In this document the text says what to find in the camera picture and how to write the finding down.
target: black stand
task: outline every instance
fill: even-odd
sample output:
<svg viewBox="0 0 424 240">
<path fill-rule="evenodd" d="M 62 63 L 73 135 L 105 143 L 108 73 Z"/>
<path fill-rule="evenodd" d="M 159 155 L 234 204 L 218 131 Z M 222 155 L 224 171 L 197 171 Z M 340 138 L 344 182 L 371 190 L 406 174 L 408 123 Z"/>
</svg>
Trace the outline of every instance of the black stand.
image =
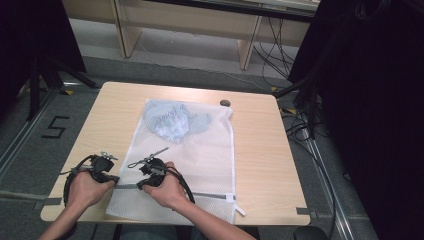
<svg viewBox="0 0 424 240">
<path fill-rule="evenodd" d="M 336 63 L 337 56 L 349 39 L 354 24 L 356 23 L 355 9 L 361 1 L 355 0 L 348 8 L 348 11 L 341 18 L 341 24 L 334 29 L 329 41 L 325 45 L 324 50 L 318 56 L 317 61 L 309 71 L 308 75 L 292 86 L 273 94 L 275 98 L 280 98 L 294 90 L 299 89 L 299 93 L 294 100 L 296 108 L 305 108 L 309 103 L 308 110 L 308 131 L 309 136 L 315 139 L 314 126 L 315 114 L 317 108 L 317 84 L 325 77 L 331 65 Z"/>
<path fill-rule="evenodd" d="M 80 82 L 84 83 L 90 88 L 99 88 L 95 82 L 87 77 L 81 75 L 79 72 L 73 70 L 71 67 L 62 63 L 61 61 L 49 57 L 34 57 L 31 62 L 31 76 L 30 76 L 30 112 L 28 121 L 32 120 L 40 108 L 40 79 L 41 75 L 49 88 L 60 89 L 63 86 L 63 81 L 57 73 L 58 70 L 63 70 L 69 75 L 73 76 Z"/>
</svg>

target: person's right hand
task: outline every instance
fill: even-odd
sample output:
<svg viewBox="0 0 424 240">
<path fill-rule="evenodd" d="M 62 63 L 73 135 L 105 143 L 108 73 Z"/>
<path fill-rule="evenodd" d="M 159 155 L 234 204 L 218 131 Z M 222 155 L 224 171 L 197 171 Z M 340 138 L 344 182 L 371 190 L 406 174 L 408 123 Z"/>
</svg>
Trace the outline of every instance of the person's right hand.
<svg viewBox="0 0 424 240">
<path fill-rule="evenodd" d="M 173 167 L 173 162 L 165 163 L 167 167 Z M 189 202 L 185 195 L 184 188 L 181 186 L 178 179 L 171 173 L 167 173 L 165 179 L 159 187 L 144 185 L 143 190 L 156 200 L 162 207 L 167 207 L 175 210 L 180 204 Z"/>
</svg>

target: table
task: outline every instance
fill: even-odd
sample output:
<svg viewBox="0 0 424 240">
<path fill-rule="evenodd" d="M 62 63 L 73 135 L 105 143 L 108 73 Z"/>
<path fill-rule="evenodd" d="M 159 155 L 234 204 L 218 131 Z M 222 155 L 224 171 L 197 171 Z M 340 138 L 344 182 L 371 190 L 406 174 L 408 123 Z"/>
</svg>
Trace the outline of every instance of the table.
<svg viewBox="0 0 424 240">
<path fill-rule="evenodd" d="M 306 202 L 288 139 L 271 95 L 168 86 L 107 82 L 103 85 L 62 171 L 83 158 L 104 150 L 119 158 L 111 170 L 117 174 L 131 144 L 146 99 L 168 99 L 206 104 L 228 100 L 234 113 L 237 204 L 247 215 L 235 216 L 236 225 L 307 225 Z M 61 198 L 66 176 L 59 176 L 49 198 Z M 110 191 L 90 207 L 80 221 L 134 223 L 105 214 Z M 54 221 L 64 208 L 44 206 L 41 218 Z"/>
</svg>

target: person's left hand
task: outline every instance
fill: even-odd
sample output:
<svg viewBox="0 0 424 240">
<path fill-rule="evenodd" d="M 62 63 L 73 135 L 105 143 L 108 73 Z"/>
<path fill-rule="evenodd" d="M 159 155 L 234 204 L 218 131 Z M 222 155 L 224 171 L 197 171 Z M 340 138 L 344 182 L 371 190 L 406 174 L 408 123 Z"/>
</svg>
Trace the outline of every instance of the person's left hand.
<svg viewBox="0 0 424 240">
<path fill-rule="evenodd" d="M 86 171 L 79 172 L 71 183 L 67 205 L 88 208 L 98 203 L 105 193 L 115 186 L 114 181 L 96 182 Z"/>
</svg>

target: black hand-mounted device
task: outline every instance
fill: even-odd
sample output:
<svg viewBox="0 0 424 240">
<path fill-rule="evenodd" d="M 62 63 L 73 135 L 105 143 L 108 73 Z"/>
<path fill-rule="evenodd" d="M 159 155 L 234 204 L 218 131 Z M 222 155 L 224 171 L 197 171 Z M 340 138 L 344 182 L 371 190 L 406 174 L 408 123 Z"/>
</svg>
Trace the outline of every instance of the black hand-mounted device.
<svg viewBox="0 0 424 240">
<path fill-rule="evenodd" d="M 195 203 L 193 194 L 189 186 L 187 185 L 187 182 L 184 180 L 183 175 L 179 173 L 177 169 L 175 169 L 174 167 L 167 167 L 161 159 L 155 158 L 156 155 L 166 150 L 168 150 L 168 147 L 156 153 L 150 154 L 150 156 L 144 158 L 143 160 L 140 160 L 135 163 L 131 163 L 127 166 L 128 168 L 134 168 L 138 164 L 144 164 L 140 168 L 141 172 L 143 173 L 143 175 L 150 175 L 149 178 L 143 179 L 137 183 L 138 189 L 143 190 L 144 185 L 159 187 L 162 184 L 163 180 L 165 179 L 165 175 L 167 173 L 170 173 L 178 179 L 181 186 L 183 186 L 184 190 L 186 191 L 190 201 L 192 203 Z"/>
<path fill-rule="evenodd" d="M 91 165 L 84 165 L 84 163 L 88 160 L 90 160 Z M 101 152 L 101 156 L 90 155 L 84 158 L 75 168 L 72 168 L 71 171 L 61 173 L 60 175 L 69 173 L 68 177 L 66 178 L 65 187 L 63 188 L 63 201 L 65 203 L 65 206 L 68 202 L 68 195 L 71 183 L 74 180 L 75 176 L 78 174 L 78 172 L 81 170 L 88 171 L 91 177 L 99 183 L 108 182 L 110 180 L 113 180 L 115 181 L 115 183 L 118 183 L 118 176 L 108 175 L 104 173 L 109 172 L 114 166 L 112 160 L 118 159 L 112 155 L 109 155 L 107 152 Z"/>
</svg>

